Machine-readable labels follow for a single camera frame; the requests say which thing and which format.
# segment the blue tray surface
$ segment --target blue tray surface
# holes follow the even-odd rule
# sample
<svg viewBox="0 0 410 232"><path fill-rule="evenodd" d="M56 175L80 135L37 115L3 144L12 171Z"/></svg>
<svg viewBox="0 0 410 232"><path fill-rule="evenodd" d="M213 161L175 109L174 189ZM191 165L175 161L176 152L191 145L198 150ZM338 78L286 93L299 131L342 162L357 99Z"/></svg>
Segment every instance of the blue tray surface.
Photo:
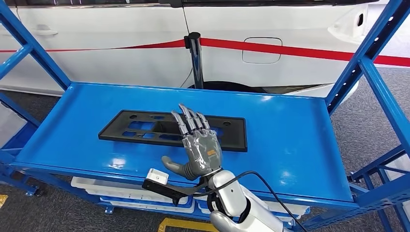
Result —
<svg viewBox="0 0 410 232"><path fill-rule="evenodd" d="M170 173L161 156L185 163L184 148L98 139L123 109L170 112L184 103L205 115L246 119L247 152L223 152L223 167L260 173L281 194L352 201L324 99L164 87L73 83L17 156L19 166L87 170L144 178L150 168L174 184L193 184ZM268 192L255 176L240 183Z"/></svg>

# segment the black cable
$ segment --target black cable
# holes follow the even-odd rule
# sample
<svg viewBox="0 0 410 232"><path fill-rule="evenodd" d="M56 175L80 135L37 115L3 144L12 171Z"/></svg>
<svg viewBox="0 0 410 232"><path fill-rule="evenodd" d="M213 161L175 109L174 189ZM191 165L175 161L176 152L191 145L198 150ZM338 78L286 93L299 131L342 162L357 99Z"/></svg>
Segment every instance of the black cable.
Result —
<svg viewBox="0 0 410 232"><path fill-rule="evenodd" d="M20 15L18 14L18 4L17 4L17 0L14 0L14 4L15 4L15 13L17 14L18 20L20 20L20 22L21 22Z"/></svg>
<svg viewBox="0 0 410 232"><path fill-rule="evenodd" d="M259 173L255 172L255 171L246 171L243 172L241 174L239 174L238 176L236 176L234 179L226 182L225 184L221 185L220 187L217 187L211 191L208 192L204 192L204 193L195 193L192 196L193 197L203 197L203 196L207 196L209 194L212 194L220 189L223 189L225 187L227 187L228 185L232 184L233 182L237 181L238 179L248 175L248 174L254 174L257 177L259 177L260 180L262 180L262 182L268 187L269 191L273 194L273 196L276 198L277 202L279 202L280 205L282 205L282 207L286 210L286 212L288 212L288 214L296 221L296 223L303 229L304 232L308 232L306 230L306 228L304 226L302 226L302 224L299 222L298 219L296 219L296 217L292 214L292 212L288 209L288 207L285 206L285 204L279 199L279 197L276 195L276 193L273 191L273 189L269 186L268 182L261 176L259 175Z"/></svg>

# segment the red stripe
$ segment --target red stripe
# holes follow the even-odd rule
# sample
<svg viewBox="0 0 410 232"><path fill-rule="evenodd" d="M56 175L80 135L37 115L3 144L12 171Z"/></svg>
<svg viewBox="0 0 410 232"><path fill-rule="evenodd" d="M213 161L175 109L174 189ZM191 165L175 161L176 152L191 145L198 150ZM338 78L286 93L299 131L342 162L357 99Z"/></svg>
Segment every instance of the red stripe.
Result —
<svg viewBox="0 0 410 232"><path fill-rule="evenodd" d="M218 48L227 48L227 49L235 49L235 50L274 53L274 54L282 54L282 55L298 56L298 57L343 60L343 61L349 61L353 56L353 53L351 52L339 52L339 51L329 51L329 50L320 50L320 49L312 49L312 48L301 48L301 47L288 47L288 46L279 46L279 45L271 45L271 44L249 43L249 42L218 40L218 39L209 39L209 38L201 38L201 45L208 46L208 47L218 47ZM145 44L145 45L129 46L129 47L104 48L104 49L50 49L46 51L47 52L72 52L72 51L96 51L96 50L112 50L112 49L175 48L175 47L185 47L184 40L176 40L176 41L165 42L165 43L153 43L153 44ZM5 52L15 52L15 50L0 50L0 53L5 53ZM375 60L375 63L410 67L410 58L378 56Z"/></svg>

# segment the yellow floor marking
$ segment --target yellow floor marking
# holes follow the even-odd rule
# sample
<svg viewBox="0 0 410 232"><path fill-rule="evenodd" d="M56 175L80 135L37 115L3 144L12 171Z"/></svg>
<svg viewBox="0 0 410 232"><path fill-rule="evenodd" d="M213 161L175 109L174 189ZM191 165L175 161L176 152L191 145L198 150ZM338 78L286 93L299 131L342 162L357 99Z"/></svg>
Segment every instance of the yellow floor marking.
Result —
<svg viewBox="0 0 410 232"><path fill-rule="evenodd" d="M217 229L215 229L215 227L210 223L186 221L172 218L165 218L158 227L158 232L165 232L167 226L200 231L218 232Z"/></svg>
<svg viewBox="0 0 410 232"><path fill-rule="evenodd" d="M6 202L6 199L8 197L9 196L7 196L7 195L0 195L0 208L4 205L4 203Z"/></svg>

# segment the robot finger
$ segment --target robot finger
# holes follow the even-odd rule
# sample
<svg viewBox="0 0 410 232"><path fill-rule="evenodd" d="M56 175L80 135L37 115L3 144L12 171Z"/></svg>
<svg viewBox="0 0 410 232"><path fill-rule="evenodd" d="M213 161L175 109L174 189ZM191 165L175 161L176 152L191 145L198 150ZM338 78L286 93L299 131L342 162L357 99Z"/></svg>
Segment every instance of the robot finger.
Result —
<svg viewBox="0 0 410 232"><path fill-rule="evenodd" d="M202 122L200 120L200 118L198 117L198 115L191 110L190 108L188 108L188 111L190 112L190 114L192 115L193 119L195 120L196 125L198 126L199 129L203 129L204 126L202 125Z"/></svg>
<svg viewBox="0 0 410 232"><path fill-rule="evenodd" d="M183 136L186 136L190 132L187 129L187 126L185 125L184 121L182 121L181 116L175 111L171 111L172 116L174 116L176 122L178 123L179 131Z"/></svg>
<svg viewBox="0 0 410 232"><path fill-rule="evenodd" d="M204 116L203 114L199 113L199 112L196 112L196 114L197 114L197 115L199 116L199 118L201 119L202 124L204 125L204 128L205 128L205 129L210 129L208 120L205 118L205 116Z"/></svg>
<svg viewBox="0 0 410 232"><path fill-rule="evenodd" d="M184 114L185 118L187 119L188 126L191 131L194 131L196 128L195 122L193 121L189 110L184 106L184 104L178 104Z"/></svg>

